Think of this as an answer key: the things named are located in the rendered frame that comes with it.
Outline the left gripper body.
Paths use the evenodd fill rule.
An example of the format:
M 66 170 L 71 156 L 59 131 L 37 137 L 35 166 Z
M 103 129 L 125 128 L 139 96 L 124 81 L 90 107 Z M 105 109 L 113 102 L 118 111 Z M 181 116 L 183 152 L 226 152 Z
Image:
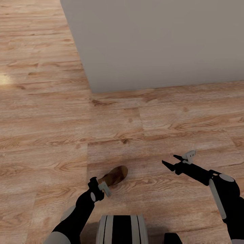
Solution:
M 99 190 L 98 188 L 99 183 L 97 182 L 96 179 L 93 179 L 91 182 L 88 183 L 89 188 L 94 188 L 97 191 L 97 199 L 96 202 L 101 200 L 104 197 L 104 192 L 103 190 Z

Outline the sandal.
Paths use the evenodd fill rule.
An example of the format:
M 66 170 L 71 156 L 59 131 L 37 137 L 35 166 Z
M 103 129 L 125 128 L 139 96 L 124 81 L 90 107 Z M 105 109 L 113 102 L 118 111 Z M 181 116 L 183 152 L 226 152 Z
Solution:
M 123 181 L 128 174 L 128 169 L 125 166 L 118 166 L 114 168 L 110 173 L 104 175 L 103 178 L 97 180 L 99 184 L 106 182 L 107 186 L 116 185 Z

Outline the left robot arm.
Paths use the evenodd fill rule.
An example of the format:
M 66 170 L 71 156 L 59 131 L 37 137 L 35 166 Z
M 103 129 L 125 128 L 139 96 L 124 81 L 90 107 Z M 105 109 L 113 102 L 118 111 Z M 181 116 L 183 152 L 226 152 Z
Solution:
M 43 244 L 75 244 L 95 207 L 94 203 L 101 200 L 104 193 L 108 198 L 111 197 L 106 182 L 99 184 L 96 178 L 90 179 L 89 190 L 78 198 L 76 205 L 63 214 L 61 223 L 54 228 Z

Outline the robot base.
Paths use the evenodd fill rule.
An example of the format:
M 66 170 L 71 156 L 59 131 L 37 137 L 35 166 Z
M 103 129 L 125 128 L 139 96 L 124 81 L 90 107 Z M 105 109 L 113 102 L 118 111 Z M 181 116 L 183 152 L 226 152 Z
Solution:
M 80 238 L 75 241 L 75 244 L 80 244 Z M 176 233 L 165 233 L 164 244 L 182 244 L 181 239 Z

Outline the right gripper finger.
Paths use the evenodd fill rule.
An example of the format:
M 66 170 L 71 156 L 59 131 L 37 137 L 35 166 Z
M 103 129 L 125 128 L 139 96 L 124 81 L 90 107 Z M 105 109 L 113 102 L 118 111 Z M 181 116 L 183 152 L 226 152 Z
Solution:
M 162 163 L 163 163 L 165 166 L 167 166 L 168 169 L 170 169 L 171 171 L 174 171 L 174 170 L 176 169 L 176 164 L 173 165 L 173 164 L 170 164 L 170 163 L 165 162 L 165 161 L 163 161 L 163 160 L 162 160 Z
M 182 156 L 178 156 L 178 155 L 173 155 L 175 158 L 179 159 L 180 161 L 183 161 L 184 159 L 182 158 Z

